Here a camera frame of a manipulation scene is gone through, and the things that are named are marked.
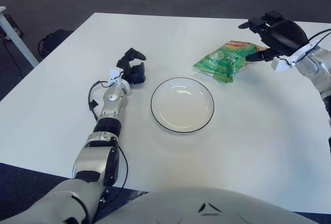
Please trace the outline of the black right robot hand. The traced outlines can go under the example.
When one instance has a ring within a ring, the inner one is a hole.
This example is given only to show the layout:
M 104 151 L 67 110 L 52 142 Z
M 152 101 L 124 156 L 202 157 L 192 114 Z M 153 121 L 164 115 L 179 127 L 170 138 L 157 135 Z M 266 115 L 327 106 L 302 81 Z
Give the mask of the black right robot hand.
M 262 17 L 254 17 L 238 26 L 239 29 L 250 29 L 259 34 L 261 41 L 268 49 L 246 56 L 248 62 L 269 62 L 274 57 L 291 56 L 309 43 L 302 28 L 287 20 L 276 11 L 269 11 Z

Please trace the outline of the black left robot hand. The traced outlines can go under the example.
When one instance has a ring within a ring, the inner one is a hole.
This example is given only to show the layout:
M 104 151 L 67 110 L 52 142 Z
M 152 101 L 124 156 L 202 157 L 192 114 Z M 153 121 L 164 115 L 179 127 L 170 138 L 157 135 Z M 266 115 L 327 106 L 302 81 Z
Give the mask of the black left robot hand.
M 130 62 L 138 59 L 142 61 L 138 65 L 131 66 Z M 126 80 L 129 84 L 141 84 L 146 80 L 145 77 L 145 67 L 143 61 L 146 60 L 146 56 L 141 52 L 135 50 L 134 48 L 130 48 L 127 52 L 125 52 L 124 56 L 118 60 L 117 67 L 122 69 L 123 80 Z

